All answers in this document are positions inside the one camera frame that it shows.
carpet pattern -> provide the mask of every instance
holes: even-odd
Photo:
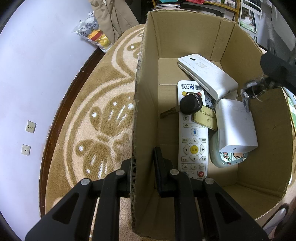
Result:
[[[131,157],[134,80],[143,31],[144,25],[127,30],[76,97],[54,150],[46,212],[81,179],[105,178]],[[129,198],[121,198],[119,236],[120,240],[147,240],[131,231]]]

electrical outlet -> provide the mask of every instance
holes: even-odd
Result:
[[[30,150],[31,150],[31,147],[30,146],[27,146],[27,145],[22,145],[22,154],[28,156],[30,155]]]
[[[26,131],[27,132],[31,132],[34,133],[36,128],[36,123],[32,122],[32,121],[28,121],[27,127],[26,127]]]

metal screw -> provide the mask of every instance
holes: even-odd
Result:
[[[124,173],[125,173],[125,171],[124,170],[121,170],[121,169],[119,169],[119,170],[117,170],[115,172],[115,174],[118,175],[118,176],[122,176]]]
[[[171,169],[170,170],[170,174],[172,174],[172,175],[178,175],[179,174],[179,171],[177,169]]]
[[[82,185],[87,185],[87,184],[89,184],[90,182],[89,182],[89,179],[84,178],[84,179],[81,180],[80,183],[81,183]]]
[[[214,179],[208,177],[208,178],[205,179],[205,183],[211,185],[211,184],[214,183]]]

white power bank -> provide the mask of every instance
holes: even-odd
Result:
[[[238,84],[233,78],[199,54],[178,58],[178,66],[198,82],[215,100],[221,99],[238,88]]]
[[[252,114],[242,102],[221,99],[216,115],[219,152],[246,153],[258,147]]]

yellow button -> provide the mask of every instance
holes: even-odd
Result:
[[[192,147],[190,147],[190,152],[192,154],[198,153],[198,147],[196,145],[193,145]]]

